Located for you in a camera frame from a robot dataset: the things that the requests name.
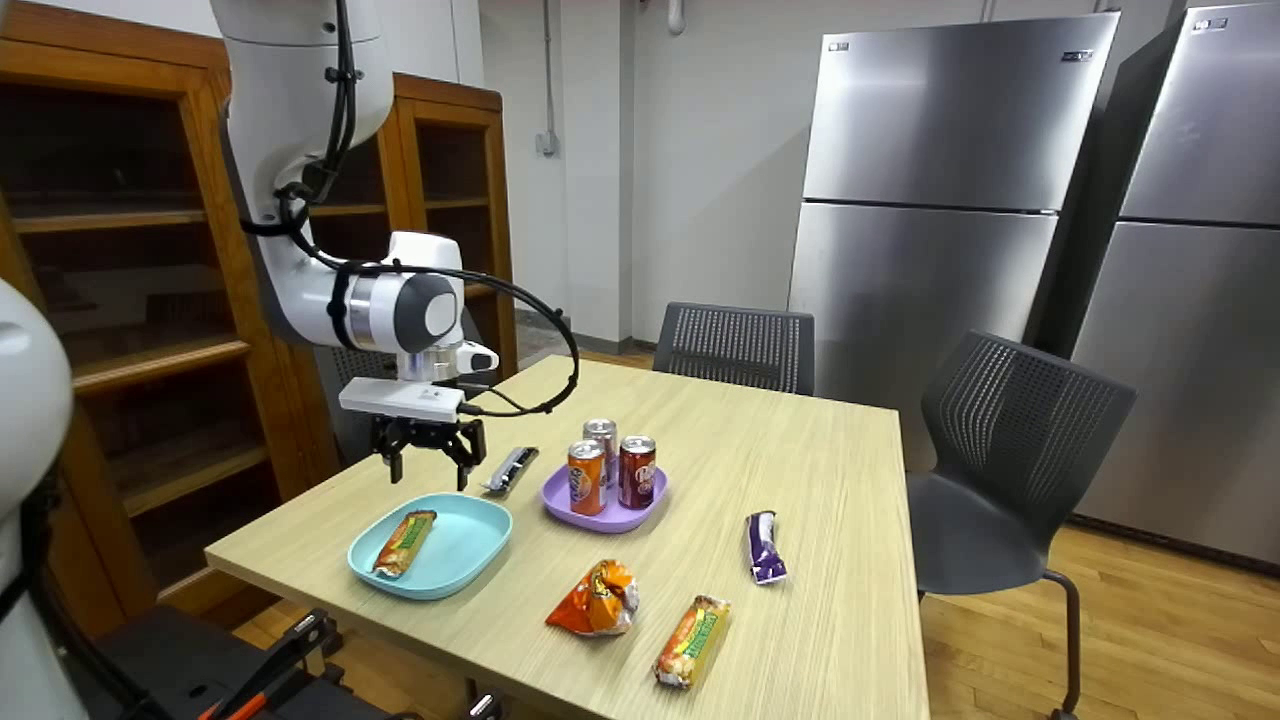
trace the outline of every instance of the blue plate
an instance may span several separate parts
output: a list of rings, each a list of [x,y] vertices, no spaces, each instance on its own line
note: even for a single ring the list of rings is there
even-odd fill
[[[405,576],[378,576],[372,560],[398,533],[405,511],[434,506],[438,523]],[[513,541],[513,514],[501,504],[475,497],[419,497],[400,504],[350,549],[350,569],[378,593],[400,598],[442,598],[468,586]]]

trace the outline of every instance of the red can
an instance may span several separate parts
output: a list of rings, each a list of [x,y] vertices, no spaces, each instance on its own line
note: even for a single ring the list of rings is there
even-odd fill
[[[653,504],[653,481],[657,481],[657,439],[653,434],[630,434],[619,448],[619,504],[623,506],[648,506]]]
[[[567,506],[581,514],[606,511],[606,448],[600,448],[600,439],[567,443]]]

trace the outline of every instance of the refrigerator door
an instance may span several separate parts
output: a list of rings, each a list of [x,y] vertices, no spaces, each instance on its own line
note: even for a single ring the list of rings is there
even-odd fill
[[[1193,7],[1119,216],[1280,223],[1280,7]]]
[[[1280,232],[1118,223],[1075,358],[1138,388],[1081,514],[1280,563]]]
[[[1025,336],[1058,216],[805,205],[791,309],[815,314],[815,392],[905,411],[930,469],[921,392],[969,333]]]
[[[1113,31],[1118,11],[823,36],[805,197],[1058,212]]]

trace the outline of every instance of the white robot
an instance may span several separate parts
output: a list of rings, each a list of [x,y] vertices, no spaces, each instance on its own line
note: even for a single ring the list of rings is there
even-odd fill
[[[326,199],[345,153],[369,139],[392,106],[378,11],[379,0],[214,0],[234,61],[230,157],[257,234],[268,313],[305,343],[398,350],[398,378],[351,378],[341,408],[379,420],[378,448],[400,474],[400,448],[442,448],[461,484],[486,461],[481,408],[450,378],[491,370],[496,350],[464,340],[464,281],[457,240],[392,232],[385,262],[350,262],[313,245],[309,208]],[[576,358],[559,313],[543,313]],[[576,384],[496,417],[552,411]],[[86,717],[51,639],[21,593],[21,504],[61,453],[72,411],[72,370],[55,333],[0,281],[0,712]]]

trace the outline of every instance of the purple plate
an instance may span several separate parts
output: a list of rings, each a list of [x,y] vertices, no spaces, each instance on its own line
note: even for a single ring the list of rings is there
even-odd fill
[[[600,514],[571,511],[566,469],[543,484],[543,511],[549,514],[558,514],[559,523],[586,528],[586,533],[600,533],[600,537],[631,533],[648,514],[657,514],[665,504],[667,504],[667,470],[653,470],[653,504],[648,506],[619,506],[617,501],[609,501]]]

